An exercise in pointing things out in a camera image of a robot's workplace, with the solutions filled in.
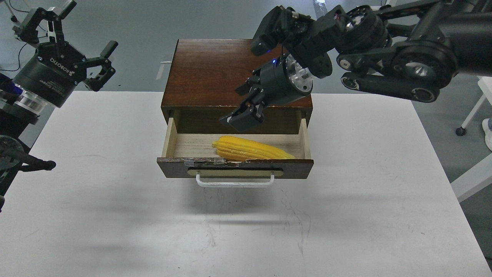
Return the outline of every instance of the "robotiq logo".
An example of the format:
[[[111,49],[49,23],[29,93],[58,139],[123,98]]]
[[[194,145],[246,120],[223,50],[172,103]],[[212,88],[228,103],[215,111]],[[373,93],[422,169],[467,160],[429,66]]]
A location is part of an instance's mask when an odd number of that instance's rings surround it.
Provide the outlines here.
[[[50,58],[50,62],[52,62],[55,66],[59,67],[61,70],[65,71],[68,73],[68,76],[72,76],[75,71],[70,71],[68,68],[60,64],[57,60]]]

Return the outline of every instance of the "corn cob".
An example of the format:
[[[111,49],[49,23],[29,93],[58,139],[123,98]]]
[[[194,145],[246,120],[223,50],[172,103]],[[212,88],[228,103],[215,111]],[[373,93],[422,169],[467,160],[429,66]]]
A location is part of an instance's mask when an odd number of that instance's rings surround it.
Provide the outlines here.
[[[295,159],[282,149],[253,140],[233,136],[221,136],[212,142],[220,157],[243,162],[245,160]]]

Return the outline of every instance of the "black wire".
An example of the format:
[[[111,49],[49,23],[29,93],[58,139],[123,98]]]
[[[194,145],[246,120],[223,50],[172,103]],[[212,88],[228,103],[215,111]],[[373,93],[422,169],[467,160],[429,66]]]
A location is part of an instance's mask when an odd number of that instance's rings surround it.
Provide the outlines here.
[[[18,9],[16,9],[16,8],[14,8],[14,7],[12,6],[12,2],[11,2],[11,1],[12,1],[12,0],[8,0],[8,3],[10,4],[10,6],[11,6],[14,10],[16,10],[16,11],[20,11],[20,12],[28,12],[28,11],[25,11],[25,10],[18,10]]]
[[[21,50],[19,50],[19,55],[17,56],[17,60],[19,61],[19,67],[17,67],[17,69],[16,69],[16,70],[6,70],[6,69],[0,69],[0,71],[10,71],[10,72],[15,72],[15,71],[17,71],[17,70],[21,69],[21,51],[22,51],[22,49],[23,49],[26,45],[27,45],[27,43],[26,43],[26,44],[24,44],[24,46],[22,46],[22,47],[21,47]]]

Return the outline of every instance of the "drawer handle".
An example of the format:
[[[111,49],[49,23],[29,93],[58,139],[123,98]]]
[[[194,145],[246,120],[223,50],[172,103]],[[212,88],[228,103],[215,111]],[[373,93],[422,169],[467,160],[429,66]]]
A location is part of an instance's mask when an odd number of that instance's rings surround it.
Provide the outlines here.
[[[235,188],[235,187],[243,187],[243,188],[264,188],[273,184],[275,180],[275,174],[270,173],[270,181],[268,182],[204,182],[200,179],[200,172],[196,172],[196,182],[199,186],[205,188]]]

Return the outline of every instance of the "wooden cabinet top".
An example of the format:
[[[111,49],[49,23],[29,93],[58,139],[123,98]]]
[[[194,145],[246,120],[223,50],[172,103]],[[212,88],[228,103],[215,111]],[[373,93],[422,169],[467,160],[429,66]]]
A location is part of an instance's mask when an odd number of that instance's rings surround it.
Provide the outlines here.
[[[257,57],[249,50],[250,39],[180,39],[162,99],[166,118],[179,108],[232,110],[243,96],[234,90],[251,71],[280,55],[280,47]],[[312,110],[311,96],[285,106],[270,108]]]

